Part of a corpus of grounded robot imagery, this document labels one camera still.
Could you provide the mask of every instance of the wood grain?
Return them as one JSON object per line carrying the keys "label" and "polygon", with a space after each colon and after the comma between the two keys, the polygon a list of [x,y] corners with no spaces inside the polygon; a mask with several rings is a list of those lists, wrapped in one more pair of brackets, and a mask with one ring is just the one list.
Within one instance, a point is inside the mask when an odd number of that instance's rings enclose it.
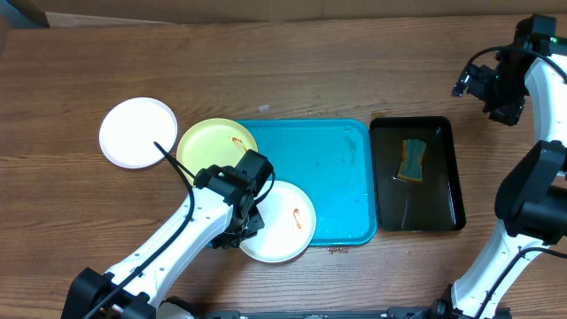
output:
{"label": "wood grain", "polygon": [[[212,117],[369,124],[446,116],[468,220],[462,231],[378,231],[348,253],[309,248],[280,265],[205,249],[170,292],[245,312],[429,306],[485,244],[495,192],[532,145],[529,105],[508,128],[489,121],[475,98],[449,96],[468,58],[510,43],[522,18],[10,31],[0,62],[0,316],[58,317],[83,268],[103,272],[120,261],[184,199],[169,165],[124,170],[99,150],[105,114],[140,96],[168,104],[180,132]],[[557,34],[567,35],[567,16],[557,18]],[[515,318],[567,317],[565,267],[539,257],[502,304]]]}

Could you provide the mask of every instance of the orange food stain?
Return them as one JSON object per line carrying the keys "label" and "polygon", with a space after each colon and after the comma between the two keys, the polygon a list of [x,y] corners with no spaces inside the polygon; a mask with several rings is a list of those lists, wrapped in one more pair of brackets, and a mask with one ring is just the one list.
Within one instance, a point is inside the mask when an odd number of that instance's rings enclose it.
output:
{"label": "orange food stain", "polygon": [[293,218],[295,218],[295,222],[298,224],[298,230],[301,230],[301,224],[298,221],[298,217],[299,217],[299,210],[295,208],[295,210],[293,211]]}
{"label": "orange food stain", "polygon": [[238,148],[240,151],[242,151],[242,152],[244,152],[244,153],[248,152],[248,149],[246,148],[245,144],[242,143],[242,140],[241,140],[241,139],[238,139],[238,138],[236,138],[236,137],[232,137],[232,143],[234,143],[234,145],[236,145],[237,148]]}

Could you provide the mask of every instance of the blue tray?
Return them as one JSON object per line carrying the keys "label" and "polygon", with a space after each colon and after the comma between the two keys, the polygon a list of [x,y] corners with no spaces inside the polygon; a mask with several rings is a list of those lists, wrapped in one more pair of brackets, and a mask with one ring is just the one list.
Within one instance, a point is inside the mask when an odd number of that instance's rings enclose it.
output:
{"label": "blue tray", "polygon": [[362,245],[377,231],[369,131],[357,120],[238,121],[279,181],[311,199],[317,227],[310,245]]}

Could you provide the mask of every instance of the black tray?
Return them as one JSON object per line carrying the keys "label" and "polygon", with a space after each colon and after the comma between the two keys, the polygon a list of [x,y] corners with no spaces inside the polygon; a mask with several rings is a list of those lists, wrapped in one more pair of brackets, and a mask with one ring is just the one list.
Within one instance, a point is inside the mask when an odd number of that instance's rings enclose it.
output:
{"label": "black tray", "polygon": [[[426,143],[423,182],[396,178],[404,139]],[[378,224],[383,230],[460,230],[466,223],[453,132],[441,116],[370,123]]]}

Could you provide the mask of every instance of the yellow plate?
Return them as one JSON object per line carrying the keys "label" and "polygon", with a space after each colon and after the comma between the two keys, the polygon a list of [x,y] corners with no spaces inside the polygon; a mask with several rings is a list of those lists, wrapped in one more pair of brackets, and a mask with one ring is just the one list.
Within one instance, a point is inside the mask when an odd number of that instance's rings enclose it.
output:
{"label": "yellow plate", "polygon": [[[245,127],[231,120],[210,119],[185,132],[177,146],[177,160],[196,175],[213,164],[234,167],[247,150],[257,152],[258,146]],[[185,175],[193,184],[193,179]]]}

